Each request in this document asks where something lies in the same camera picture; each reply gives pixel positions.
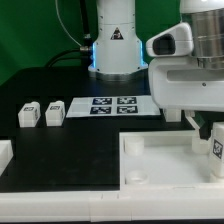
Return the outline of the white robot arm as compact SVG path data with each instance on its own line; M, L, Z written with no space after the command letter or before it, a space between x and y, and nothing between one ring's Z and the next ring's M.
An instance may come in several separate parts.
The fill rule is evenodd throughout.
M180 0L180 22L143 43L135 0L97 0L93 77L130 79L146 69L165 118L183 111L224 112L224 0Z

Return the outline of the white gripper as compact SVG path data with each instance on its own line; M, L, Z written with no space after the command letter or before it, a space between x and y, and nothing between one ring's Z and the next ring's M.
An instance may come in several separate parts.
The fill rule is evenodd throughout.
M201 139L207 125L197 111L224 112L224 69L207 69L191 57L190 25L181 22L146 42L153 60L148 77L153 101L161 109L185 110L184 115Z

